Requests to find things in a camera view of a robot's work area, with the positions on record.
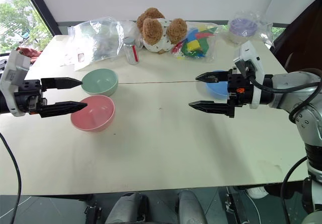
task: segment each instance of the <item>green bowl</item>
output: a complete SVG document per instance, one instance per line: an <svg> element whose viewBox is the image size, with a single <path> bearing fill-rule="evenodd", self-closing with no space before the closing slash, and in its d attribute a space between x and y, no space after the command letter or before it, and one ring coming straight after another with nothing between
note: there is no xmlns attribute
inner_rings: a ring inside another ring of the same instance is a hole
<svg viewBox="0 0 322 224"><path fill-rule="evenodd" d="M112 95L118 85L117 74L110 69L96 69L82 79L82 89L90 95Z"/></svg>

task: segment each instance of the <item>white table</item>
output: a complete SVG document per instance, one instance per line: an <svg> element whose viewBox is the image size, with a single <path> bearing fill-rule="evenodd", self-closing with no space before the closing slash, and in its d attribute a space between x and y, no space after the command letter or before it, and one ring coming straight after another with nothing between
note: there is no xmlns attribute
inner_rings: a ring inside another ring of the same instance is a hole
<svg viewBox="0 0 322 224"><path fill-rule="evenodd" d="M119 75L111 96L116 117L99 133L75 129L70 116L40 118L0 116L22 174L23 194L83 194L281 182L289 168L305 155L296 126L282 110L260 106L237 108L235 118L206 114L188 103L212 100L200 73L231 68L234 48L216 44L214 63L177 60L171 55L141 51L140 64L124 58L101 61L83 71L60 66L66 36L56 36L27 77L82 77L106 67ZM284 69L264 44L254 43L266 73ZM81 87L48 90L49 103L79 101ZM16 194L17 177L0 144L0 194ZM306 177L302 165L291 180Z"/></svg>

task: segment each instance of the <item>blue block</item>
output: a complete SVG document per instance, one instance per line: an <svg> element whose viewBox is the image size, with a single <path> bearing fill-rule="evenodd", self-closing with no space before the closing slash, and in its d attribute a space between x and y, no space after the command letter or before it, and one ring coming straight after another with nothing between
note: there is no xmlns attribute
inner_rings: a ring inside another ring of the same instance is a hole
<svg viewBox="0 0 322 224"><path fill-rule="evenodd" d="M196 40L196 34L199 32L198 29L194 29L192 30L191 32L188 33L188 36L187 36L187 41L190 42L190 41L193 41L193 40Z"/></svg>

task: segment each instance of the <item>blue bowl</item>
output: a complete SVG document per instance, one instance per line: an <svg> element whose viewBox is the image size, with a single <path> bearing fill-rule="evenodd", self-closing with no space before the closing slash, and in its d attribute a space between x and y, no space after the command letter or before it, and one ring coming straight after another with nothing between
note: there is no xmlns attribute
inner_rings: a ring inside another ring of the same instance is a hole
<svg viewBox="0 0 322 224"><path fill-rule="evenodd" d="M218 82L218 83L206 83L207 91L215 99L224 100L228 97L227 82Z"/></svg>

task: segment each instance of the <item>black cable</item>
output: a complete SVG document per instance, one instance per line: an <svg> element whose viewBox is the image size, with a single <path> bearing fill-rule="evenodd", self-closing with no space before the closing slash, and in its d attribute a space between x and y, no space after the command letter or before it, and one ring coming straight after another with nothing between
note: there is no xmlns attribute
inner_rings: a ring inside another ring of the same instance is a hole
<svg viewBox="0 0 322 224"><path fill-rule="evenodd" d="M285 178L283 180L282 186L281 186L280 197L281 197L282 206L283 206L283 212L284 212L284 216L285 216L285 220L286 220L287 224L291 224L291 222L290 222L290 218L288 216L287 208L286 208L286 204L285 204L286 184L287 184L288 179L290 178L291 174L294 172L294 170L300 164L302 164L306 159L307 159L307 157L305 156L305 157L301 158L299 161L297 161L295 165L293 165L293 167L287 172L287 174L286 174L286 176L285 176Z"/></svg>
<svg viewBox="0 0 322 224"><path fill-rule="evenodd" d="M308 84L304 84L304 85L300 85L297 87L291 87L291 88L286 88L286 89L277 89L277 88L271 88L271 87L266 87L261 85L260 83L258 83L255 80L254 76L249 76L249 80L250 82L257 87L258 89L264 91L264 92L269 92L269 93L280 93L280 94L285 94L285 93L291 93L291 92L296 92L305 88L309 88L309 87L315 87L318 85L318 82L313 82L313 83L308 83Z"/></svg>
<svg viewBox="0 0 322 224"><path fill-rule="evenodd" d="M300 105L298 105L297 107L295 107L290 112L290 114L288 115L288 119L291 122L293 122L293 123L295 123L295 118L294 118L295 114L299 110L301 110L303 107L305 107L306 105L308 105L320 93L320 91L322 90L322 70L315 69L315 68L308 68L308 69L303 69L302 71L316 74L317 76L320 77L320 82L318 83L318 86L317 86L316 90L311 95L309 95L309 97L306 98Z"/></svg>
<svg viewBox="0 0 322 224"><path fill-rule="evenodd" d="M19 167L18 167L17 161L15 159L15 156L11 152L11 149L9 148L9 146L7 144L7 141L5 140L4 136L1 133L0 133L0 138L1 138L2 142L4 143L4 145L5 145L8 153L10 155L10 157L12 159L12 162L14 162L14 166L16 168L17 178L18 178L18 194L17 194L17 200L16 200L16 205L15 205L14 212L12 214L12 218L11 218L11 222L10 222L10 224L14 224L15 218L16 218L16 212L17 212L17 209L18 209L18 204L19 204L20 196L21 196L21 176L20 176L20 171L19 171Z"/></svg>

